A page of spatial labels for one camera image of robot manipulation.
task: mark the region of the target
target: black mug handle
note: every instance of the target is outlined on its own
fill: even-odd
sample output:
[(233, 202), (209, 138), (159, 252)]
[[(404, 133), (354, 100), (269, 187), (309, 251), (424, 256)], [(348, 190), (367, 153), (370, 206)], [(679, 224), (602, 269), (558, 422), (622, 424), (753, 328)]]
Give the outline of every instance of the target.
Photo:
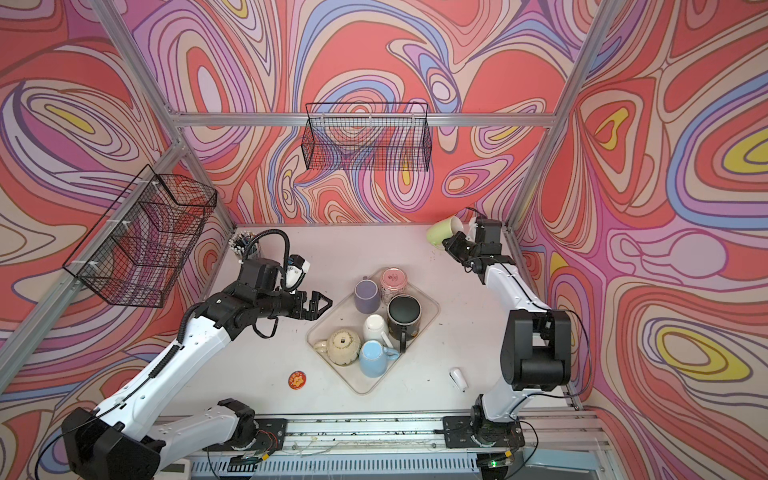
[(400, 327), (400, 353), (406, 352), (406, 328)]

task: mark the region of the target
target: purple mug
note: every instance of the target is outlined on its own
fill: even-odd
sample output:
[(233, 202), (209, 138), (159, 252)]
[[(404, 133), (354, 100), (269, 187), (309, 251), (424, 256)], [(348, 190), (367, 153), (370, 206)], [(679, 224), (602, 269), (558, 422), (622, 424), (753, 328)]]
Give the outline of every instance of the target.
[(355, 307), (361, 313), (374, 313), (381, 305), (379, 286), (364, 276), (355, 286)]

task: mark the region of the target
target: red round sticker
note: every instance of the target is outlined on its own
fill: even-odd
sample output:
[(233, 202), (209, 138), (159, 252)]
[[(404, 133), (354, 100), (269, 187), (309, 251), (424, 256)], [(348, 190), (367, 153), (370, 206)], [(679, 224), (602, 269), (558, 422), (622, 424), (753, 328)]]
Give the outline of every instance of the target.
[(288, 386), (294, 390), (300, 389), (304, 386), (305, 383), (306, 375), (304, 375), (304, 372), (300, 372), (299, 370), (291, 373), (290, 377), (288, 377)]

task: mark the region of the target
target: black mug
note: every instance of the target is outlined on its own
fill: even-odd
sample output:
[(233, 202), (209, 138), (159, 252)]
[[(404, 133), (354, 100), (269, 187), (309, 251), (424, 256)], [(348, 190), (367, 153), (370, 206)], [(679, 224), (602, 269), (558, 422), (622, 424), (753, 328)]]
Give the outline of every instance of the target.
[(389, 333), (400, 341), (400, 353), (406, 351), (406, 342), (419, 334), (422, 306), (410, 295), (398, 295), (386, 307)]

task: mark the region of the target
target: wire basket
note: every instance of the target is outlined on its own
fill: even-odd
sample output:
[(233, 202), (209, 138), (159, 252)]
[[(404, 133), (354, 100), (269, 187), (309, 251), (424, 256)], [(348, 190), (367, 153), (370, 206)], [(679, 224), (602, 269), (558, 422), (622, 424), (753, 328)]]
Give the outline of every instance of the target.
[(93, 255), (76, 271), (67, 259), (64, 269), (111, 305), (161, 308), (216, 201), (212, 187), (154, 174)]
[(422, 102), (306, 104), (306, 169), (428, 171), (428, 111)]

